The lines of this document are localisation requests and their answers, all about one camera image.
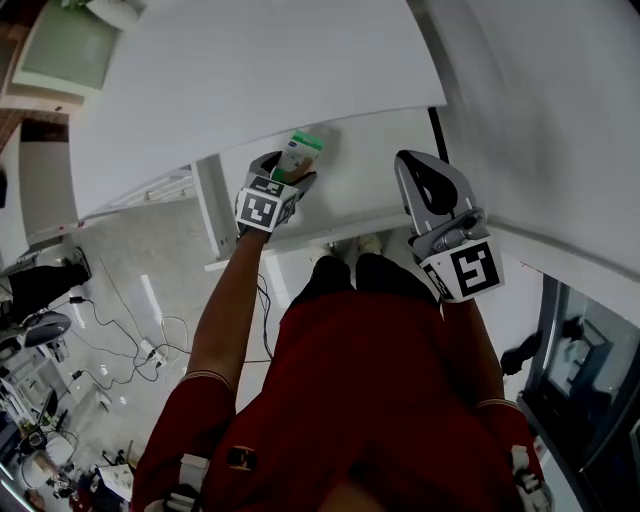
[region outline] forearm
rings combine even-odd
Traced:
[[[234,392],[247,352],[260,253],[266,240],[267,233],[252,230],[238,241],[193,338],[187,372],[215,371],[229,381]]]
[[[504,398],[502,369],[475,301],[445,303],[443,314],[451,337],[449,366],[458,392],[469,405]]]

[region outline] sleeve trim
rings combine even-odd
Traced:
[[[522,411],[520,410],[520,407],[518,407],[518,405],[515,402],[511,402],[509,400],[502,400],[500,398],[492,398],[490,400],[483,400],[482,402],[477,403],[473,408],[474,408],[474,410],[477,411],[481,407],[486,407],[487,405],[505,405],[507,407],[511,407],[512,409],[515,409],[520,414],[522,414]]]
[[[229,391],[233,393],[233,390],[231,389],[231,384],[229,384],[229,381],[227,379],[225,379],[218,372],[212,372],[209,370],[198,370],[195,372],[187,373],[184,377],[182,377],[182,379],[180,379],[180,382],[178,382],[178,386],[182,384],[185,380],[195,379],[198,377],[209,377],[212,379],[218,379],[219,381],[222,381],[229,388]]]

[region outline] glass panel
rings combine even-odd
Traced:
[[[576,331],[574,319],[583,332],[575,341],[560,334],[548,377],[595,427],[624,382],[640,344],[640,329],[571,289],[564,319],[559,333]]]

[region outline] red shirt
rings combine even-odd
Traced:
[[[424,301],[347,291],[293,307],[280,326],[262,392],[239,414],[220,379],[173,391],[137,468],[133,510],[178,482],[188,453],[211,460],[204,510],[317,510],[350,479],[388,510],[512,511],[522,505],[510,452],[526,446],[514,407],[467,407],[440,354],[449,339]],[[256,467],[227,464],[234,446]]]

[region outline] power strip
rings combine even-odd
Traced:
[[[140,348],[147,355],[151,354],[151,352],[155,349],[149,338],[142,338]],[[164,366],[165,364],[167,364],[167,355],[163,354],[160,349],[157,349],[155,354],[153,354],[153,359],[156,362],[160,363],[160,366]]]

